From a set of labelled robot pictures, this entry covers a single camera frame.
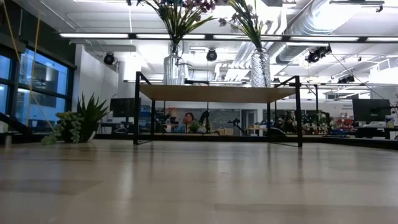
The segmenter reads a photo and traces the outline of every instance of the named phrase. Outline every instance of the ceiling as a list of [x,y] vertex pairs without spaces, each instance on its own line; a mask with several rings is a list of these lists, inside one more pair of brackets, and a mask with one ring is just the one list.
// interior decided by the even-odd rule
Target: ceiling
[[[98,2],[76,2],[74,0],[14,0],[29,12],[37,15],[40,11],[44,22],[60,32],[150,32],[166,33],[162,21],[157,14],[147,6],[127,6],[127,4],[110,4]],[[262,6],[260,17],[273,21],[272,33],[281,33],[277,25],[286,26],[286,22],[298,14],[309,0],[295,0],[297,5],[288,9],[280,7]],[[214,17],[229,17],[232,14],[229,6],[218,6],[212,13]],[[363,6],[353,14],[344,24],[331,34],[335,35],[394,35],[398,33],[398,7],[385,6],[384,10],[376,13],[377,6]],[[230,27],[219,27],[218,21],[211,21],[199,27],[194,33],[198,34],[230,34]],[[143,73],[163,73],[163,58],[168,55],[168,41],[166,40],[92,40],[86,44],[86,49],[99,49],[104,46],[132,46],[141,55]],[[217,41],[183,41],[183,58],[195,70],[215,71],[218,63],[231,63],[237,59],[237,54],[243,48],[241,42]],[[190,50],[192,47],[215,48],[218,59],[215,62],[206,61],[206,52]],[[309,69],[303,64],[304,56],[297,57],[289,65],[271,65],[273,75],[281,78],[292,75],[302,76],[304,81],[336,82],[332,76],[344,72],[349,68],[364,80],[369,76],[369,68],[385,60],[389,55],[398,55],[396,44],[332,44],[333,54],[320,60]]]

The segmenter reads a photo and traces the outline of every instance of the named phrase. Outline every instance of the tall glass vase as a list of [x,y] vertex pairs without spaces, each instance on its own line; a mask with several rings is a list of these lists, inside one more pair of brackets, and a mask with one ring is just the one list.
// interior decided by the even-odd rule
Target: tall glass vase
[[271,87],[271,73],[269,71],[269,54],[267,49],[256,49],[251,56],[251,86]]
[[178,44],[170,44],[170,55],[164,58],[163,85],[184,85],[184,61],[178,56],[178,50]]

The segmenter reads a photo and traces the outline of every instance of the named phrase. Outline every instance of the window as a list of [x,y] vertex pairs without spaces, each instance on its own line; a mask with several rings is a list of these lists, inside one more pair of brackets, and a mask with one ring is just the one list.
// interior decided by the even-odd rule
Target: window
[[9,79],[11,60],[0,55],[0,78]]
[[[46,115],[47,119],[50,121],[53,126],[59,118],[56,117],[57,113],[65,112],[65,99],[57,98],[54,96],[49,96],[41,93],[33,92],[37,101],[40,104],[41,109]],[[28,108],[29,108],[29,123],[30,127],[41,127],[41,128],[49,128],[44,115],[40,111],[39,107],[35,100],[30,98],[30,106],[29,102],[29,90],[18,89],[18,97],[16,104],[16,113],[15,117],[22,123],[26,124]]]
[[50,60],[43,55],[36,54],[34,74],[32,77],[34,52],[26,50],[21,55],[21,69],[19,83],[32,85],[34,88],[65,95],[67,92],[68,68]]
[[0,113],[6,112],[8,86],[0,84]]

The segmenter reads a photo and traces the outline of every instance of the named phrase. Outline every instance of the white wall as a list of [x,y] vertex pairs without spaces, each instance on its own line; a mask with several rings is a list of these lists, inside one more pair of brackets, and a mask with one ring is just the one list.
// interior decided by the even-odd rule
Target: white wall
[[100,102],[107,100],[105,105],[109,106],[110,99],[118,92],[119,75],[104,65],[102,58],[87,53],[84,45],[76,46],[75,64],[78,69],[73,81],[72,111],[76,111],[77,100],[82,93],[86,101],[94,94],[99,96]]

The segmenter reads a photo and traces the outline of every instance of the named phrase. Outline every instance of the wooden tabletop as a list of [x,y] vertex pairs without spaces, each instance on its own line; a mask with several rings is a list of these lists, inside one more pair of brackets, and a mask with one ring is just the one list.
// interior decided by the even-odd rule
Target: wooden tabletop
[[293,88],[183,85],[140,85],[140,91],[157,101],[219,103],[272,103],[295,93]]

